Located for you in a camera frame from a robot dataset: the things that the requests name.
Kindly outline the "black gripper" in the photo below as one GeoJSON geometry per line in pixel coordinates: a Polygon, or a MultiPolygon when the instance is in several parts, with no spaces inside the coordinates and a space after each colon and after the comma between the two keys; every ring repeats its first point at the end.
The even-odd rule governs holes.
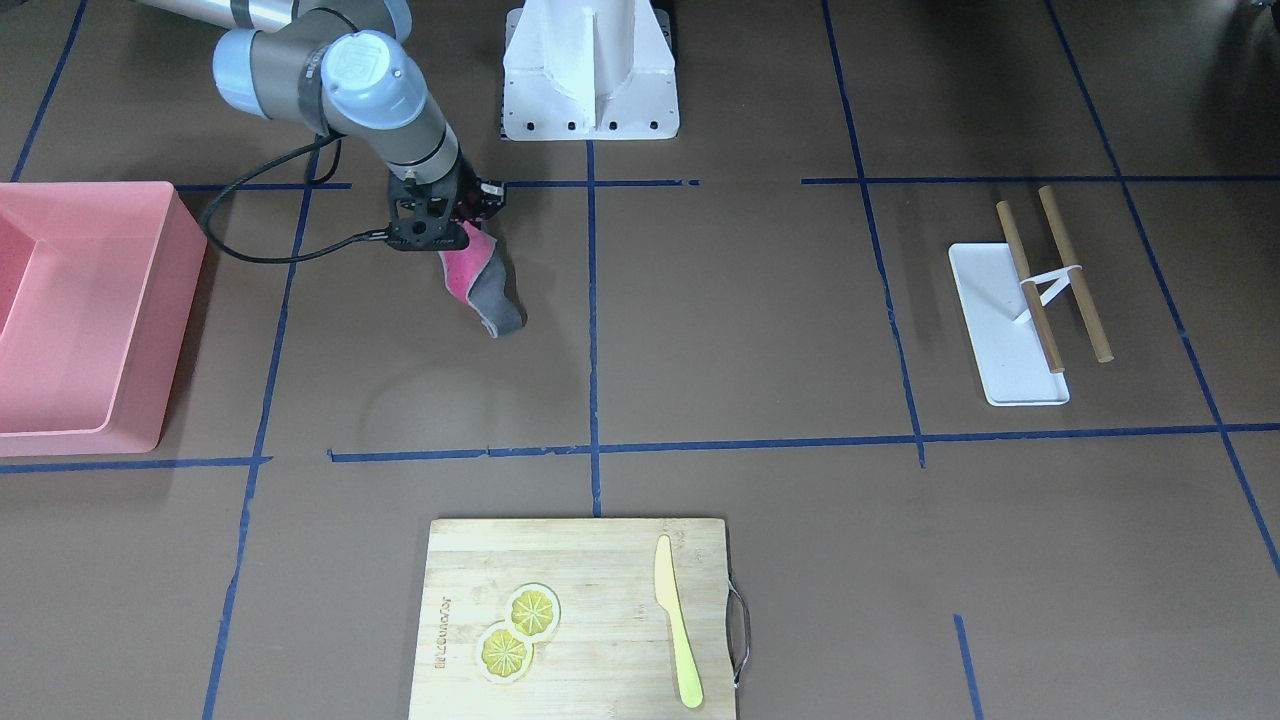
{"type": "Polygon", "coordinates": [[[404,181],[404,215],[425,225],[489,222],[506,208],[506,184],[479,177],[470,160],[457,160],[440,178],[404,181]]]}

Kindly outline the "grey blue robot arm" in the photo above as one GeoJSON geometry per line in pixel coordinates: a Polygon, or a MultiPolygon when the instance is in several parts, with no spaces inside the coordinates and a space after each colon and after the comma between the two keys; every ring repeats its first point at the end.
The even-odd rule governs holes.
{"type": "Polygon", "coordinates": [[[481,179],[404,50],[406,1],[161,1],[159,8],[224,28],[212,78],[230,106],[320,136],[365,142],[387,167],[389,195],[448,219],[484,222],[506,204],[481,179]]]}

